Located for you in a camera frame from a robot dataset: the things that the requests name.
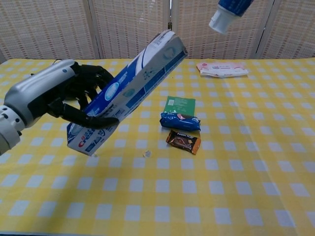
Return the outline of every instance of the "toothpaste box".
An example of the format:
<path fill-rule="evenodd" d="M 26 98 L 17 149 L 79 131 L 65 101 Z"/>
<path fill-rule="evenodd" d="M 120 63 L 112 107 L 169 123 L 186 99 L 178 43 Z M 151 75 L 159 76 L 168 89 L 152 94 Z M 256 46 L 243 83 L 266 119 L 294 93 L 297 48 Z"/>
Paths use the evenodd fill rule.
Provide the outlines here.
<path fill-rule="evenodd" d="M 187 56 L 174 32 L 166 30 L 130 62 L 86 107 L 90 116 L 116 117 L 122 121 Z M 115 131 L 116 126 L 102 130 L 67 126 L 67 145 L 92 155 Z"/>

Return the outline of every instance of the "table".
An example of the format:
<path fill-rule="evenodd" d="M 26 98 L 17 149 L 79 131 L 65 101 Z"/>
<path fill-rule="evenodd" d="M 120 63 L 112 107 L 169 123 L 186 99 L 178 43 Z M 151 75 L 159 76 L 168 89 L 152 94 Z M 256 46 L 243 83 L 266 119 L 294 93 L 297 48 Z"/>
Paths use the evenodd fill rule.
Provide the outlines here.
<path fill-rule="evenodd" d="M 127 59 L 78 60 L 116 75 Z M 248 76 L 200 77 L 185 60 L 88 157 L 45 115 L 0 157 L 0 230 L 107 236 L 311 236 L 315 59 L 236 60 Z M 0 65 L 6 91 L 53 60 Z M 197 155 L 170 147 L 168 95 L 196 99 Z M 143 151 L 152 156 L 144 158 Z"/>

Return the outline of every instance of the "robotic hand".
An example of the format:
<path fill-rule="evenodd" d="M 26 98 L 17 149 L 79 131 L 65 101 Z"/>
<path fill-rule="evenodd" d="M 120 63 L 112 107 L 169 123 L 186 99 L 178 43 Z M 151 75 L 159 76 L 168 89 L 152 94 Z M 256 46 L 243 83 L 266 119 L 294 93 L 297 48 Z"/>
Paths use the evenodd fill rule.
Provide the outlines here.
<path fill-rule="evenodd" d="M 96 87 L 103 89 L 112 79 L 101 66 L 79 65 L 67 59 L 15 84 L 0 106 L 0 155 L 18 144 L 21 131 L 45 113 L 93 129 L 117 124 L 116 118 L 90 117 L 83 112 L 88 105 L 86 95 L 94 99 Z M 78 100 L 80 110 L 63 103 L 69 98 Z"/>

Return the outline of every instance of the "white cap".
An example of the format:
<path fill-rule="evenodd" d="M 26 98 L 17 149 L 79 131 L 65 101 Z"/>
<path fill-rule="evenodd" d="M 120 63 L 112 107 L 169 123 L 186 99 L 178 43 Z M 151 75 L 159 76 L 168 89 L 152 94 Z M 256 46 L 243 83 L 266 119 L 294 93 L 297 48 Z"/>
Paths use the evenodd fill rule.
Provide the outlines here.
<path fill-rule="evenodd" d="M 236 19 L 237 15 L 230 13 L 228 10 L 218 8 L 216 13 L 211 18 L 209 26 L 215 31 L 225 34 L 229 25 Z"/>

